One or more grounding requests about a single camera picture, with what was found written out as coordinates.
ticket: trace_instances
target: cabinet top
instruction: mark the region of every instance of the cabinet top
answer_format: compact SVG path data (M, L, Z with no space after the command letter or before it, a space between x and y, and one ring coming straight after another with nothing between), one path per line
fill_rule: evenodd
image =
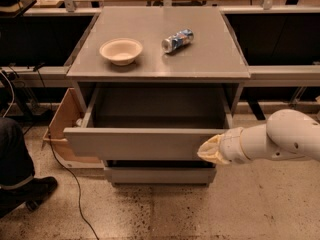
M165 54L163 39L191 29L194 40ZM136 39L143 52L128 66L105 61L100 46L115 38ZM105 7L85 40L68 77L75 80L193 80L249 78L245 59L218 8Z

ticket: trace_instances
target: can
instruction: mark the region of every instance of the can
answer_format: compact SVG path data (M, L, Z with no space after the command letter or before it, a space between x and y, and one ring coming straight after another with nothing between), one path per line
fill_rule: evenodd
M162 41L162 49L165 53L170 53L181 46L190 44L194 38L194 34L190 29L184 29L176 34L169 36Z

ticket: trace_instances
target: drawer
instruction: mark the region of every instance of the drawer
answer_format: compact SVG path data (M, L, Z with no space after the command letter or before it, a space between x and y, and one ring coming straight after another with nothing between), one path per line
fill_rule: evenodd
M199 160L200 145L231 127L219 84L101 84L80 128L64 134L77 156Z
M205 161L108 161L111 183L209 184L215 165Z

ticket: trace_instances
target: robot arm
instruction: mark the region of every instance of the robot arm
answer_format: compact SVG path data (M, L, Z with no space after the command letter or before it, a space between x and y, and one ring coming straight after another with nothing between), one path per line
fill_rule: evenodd
M295 110L280 110L266 124L234 128L201 145L198 155L216 164L311 158L320 161L320 125Z

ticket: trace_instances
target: open drawer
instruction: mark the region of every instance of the open drawer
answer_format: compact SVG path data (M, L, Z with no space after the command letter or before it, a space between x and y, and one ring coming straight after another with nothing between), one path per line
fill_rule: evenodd
M199 146L231 128L220 84L101 83L82 127L65 128L77 156L199 160Z

